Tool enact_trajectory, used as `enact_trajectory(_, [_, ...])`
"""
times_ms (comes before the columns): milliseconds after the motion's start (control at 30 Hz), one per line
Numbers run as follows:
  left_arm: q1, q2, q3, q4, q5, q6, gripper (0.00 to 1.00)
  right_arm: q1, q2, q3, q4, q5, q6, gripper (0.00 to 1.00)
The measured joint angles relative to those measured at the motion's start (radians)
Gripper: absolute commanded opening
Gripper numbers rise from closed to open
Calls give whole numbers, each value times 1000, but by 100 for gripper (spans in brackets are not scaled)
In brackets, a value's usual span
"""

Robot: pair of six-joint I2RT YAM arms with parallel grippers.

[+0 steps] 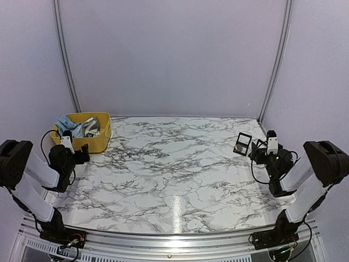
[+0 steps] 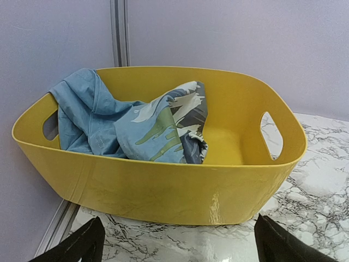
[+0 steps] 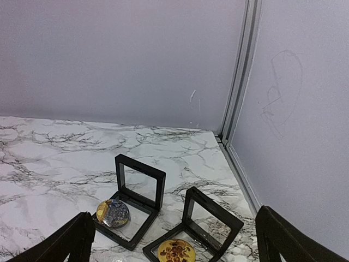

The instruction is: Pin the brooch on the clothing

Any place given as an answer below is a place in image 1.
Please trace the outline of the light blue printed t-shirt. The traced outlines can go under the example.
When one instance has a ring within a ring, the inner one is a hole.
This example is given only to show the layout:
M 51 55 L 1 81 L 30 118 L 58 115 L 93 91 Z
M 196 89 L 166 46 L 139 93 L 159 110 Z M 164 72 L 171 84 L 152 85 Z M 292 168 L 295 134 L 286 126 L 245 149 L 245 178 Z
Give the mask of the light blue printed t-shirt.
M 68 115 L 62 115 L 58 118 L 55 125 L 61 136 L 65 130 L 71 131 L 73 138 L 93 138 L 100 135 L 100 123 L 96 117 L 75 123 Z

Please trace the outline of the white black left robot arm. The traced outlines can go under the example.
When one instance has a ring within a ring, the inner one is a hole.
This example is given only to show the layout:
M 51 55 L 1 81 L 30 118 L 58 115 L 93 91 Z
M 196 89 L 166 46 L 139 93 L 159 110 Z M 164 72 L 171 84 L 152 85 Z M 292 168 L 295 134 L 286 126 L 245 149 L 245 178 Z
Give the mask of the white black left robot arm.
M 76 178 L 75 167 L 89 162 L 88 145 L 74 151 L 55 145 L 49 152 L 49 163 L 33 151 L 30 141 L 6 140 L 1 144 L 1 187 L 8 190 L 13 200 L 31 214 L 35 227 L 44 240 L 68 246 L 83 246 L 86 232 L 67 228 L 61 212 L 46 202 L 32 187 L 37 181 L 44 189 L 64 193 Z

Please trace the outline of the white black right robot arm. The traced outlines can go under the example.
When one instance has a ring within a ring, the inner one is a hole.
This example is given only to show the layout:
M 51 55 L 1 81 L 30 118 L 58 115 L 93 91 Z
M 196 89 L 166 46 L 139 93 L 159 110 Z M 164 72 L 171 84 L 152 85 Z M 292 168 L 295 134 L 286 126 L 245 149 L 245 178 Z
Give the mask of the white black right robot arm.
M 263 164 L 274 197 L 297 194 L 296 200 L 277 216 L 271 230 L 252 233 L 257 249 L 290 243 L 298 238 L 297 230 L 307 215 L 316 210 L 328 191 L 348 176 L 348 154 L 330 141 L 307 141 L 304 154 L 292 159 L 293 151 L 276 146 L 276 139 L 251 145 L 249 157 L 253 164 Z

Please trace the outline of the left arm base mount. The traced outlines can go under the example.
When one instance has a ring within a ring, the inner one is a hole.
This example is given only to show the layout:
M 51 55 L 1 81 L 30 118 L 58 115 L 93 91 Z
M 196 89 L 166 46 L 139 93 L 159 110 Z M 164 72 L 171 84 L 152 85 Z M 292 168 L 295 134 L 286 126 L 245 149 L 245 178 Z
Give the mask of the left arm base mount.
M 78 229 L 65 228 L 63 232 L 42 231 L 40 238 L 60 244 L 63 247 L 83 248 L 85 246 L 87 232 Z

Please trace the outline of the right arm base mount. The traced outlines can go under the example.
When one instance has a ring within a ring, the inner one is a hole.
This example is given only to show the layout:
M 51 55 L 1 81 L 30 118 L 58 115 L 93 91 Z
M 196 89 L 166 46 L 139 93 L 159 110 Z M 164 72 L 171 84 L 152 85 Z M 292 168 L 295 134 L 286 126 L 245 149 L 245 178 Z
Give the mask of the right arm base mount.
M 256 250 L 295 243 L 298 240 L 299 236 L 297 233 L 279 235 L 275 230 L 258 231 L 249 236 L 249 242 L 255 247 Z

